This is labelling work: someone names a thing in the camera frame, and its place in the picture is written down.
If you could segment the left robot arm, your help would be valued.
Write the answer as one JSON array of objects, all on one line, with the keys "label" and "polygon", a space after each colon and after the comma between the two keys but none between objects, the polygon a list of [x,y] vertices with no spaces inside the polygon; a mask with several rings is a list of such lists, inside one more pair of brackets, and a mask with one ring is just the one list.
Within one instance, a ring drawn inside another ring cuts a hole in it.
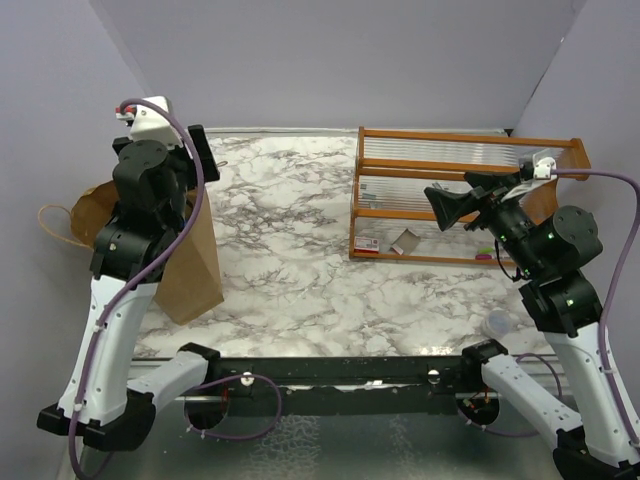
[{"label": "left robot arm", "polygon": [[117,199],[97,233],[90,270],[87,325],[71,379],[57,403],[40,411],[38,428],[102,452],[133,451],[157,413],[190,389],[206,395],[220,385],[210,363],[218,352],[190,343],[154,372],[128,377],[141,321],[161,280],[158,257],[184,230],[195,204],[193,160],[183,147],[121,137],[113,149]]}]

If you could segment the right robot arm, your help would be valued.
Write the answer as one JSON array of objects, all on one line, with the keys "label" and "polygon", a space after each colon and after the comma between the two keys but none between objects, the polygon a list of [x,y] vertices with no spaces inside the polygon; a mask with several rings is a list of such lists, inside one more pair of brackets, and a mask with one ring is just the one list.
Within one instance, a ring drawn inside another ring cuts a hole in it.
[{"label": "right robot arm", "polygon": [[489,231],[515,262],[522,302],[555,352],[577,407],[569,408],[533,380],[496,340],[464,349],[461,383],[472,391],[487,387],[515,407],[546,441],[563,478],[636,479],[639,417],[615,366],[607,319],[639,225],[632,225],[607,297],[601,300],[580,270],[603,250],[593,215],[564,206],[536,224],[519,203],[560,176],[590,173],[553,166],[527,174],[468,172],[467,193],[434,187],[424,193],[441,230],[473,213],[467,229]]}]

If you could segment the brown paper bag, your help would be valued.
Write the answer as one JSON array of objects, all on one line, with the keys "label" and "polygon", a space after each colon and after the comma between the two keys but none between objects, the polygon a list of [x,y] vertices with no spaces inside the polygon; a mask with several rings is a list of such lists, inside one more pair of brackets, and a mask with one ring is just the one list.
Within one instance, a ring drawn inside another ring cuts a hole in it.
[{"label": "brown paper bag", "polygon": [[[38,223],[52,237],[89,249],[99,229],[106,225],[117,199],[116,187],[109,181],[86,190],[72,208],[60,206],[69,217],[68,237],[54,232],[43,221],[42,214],[52,207],[50,204],[40,208]],[[180,326],[194,321],[224,301],[207,193],[203,194],[194,226],[166,264],[154,301],[174,324]]]}]

